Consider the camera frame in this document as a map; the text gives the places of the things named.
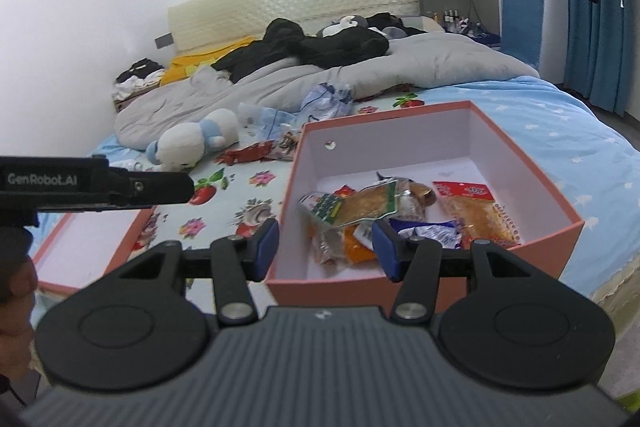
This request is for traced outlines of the person's left hand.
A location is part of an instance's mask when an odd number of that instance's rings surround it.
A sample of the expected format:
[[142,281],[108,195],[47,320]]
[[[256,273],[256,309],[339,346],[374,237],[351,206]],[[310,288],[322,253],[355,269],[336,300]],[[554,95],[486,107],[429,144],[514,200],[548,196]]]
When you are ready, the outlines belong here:
[[20,379],[32,359],[32,310],[38,286],[29,249],[32,234],[18,228],[1,228],[1,375]]

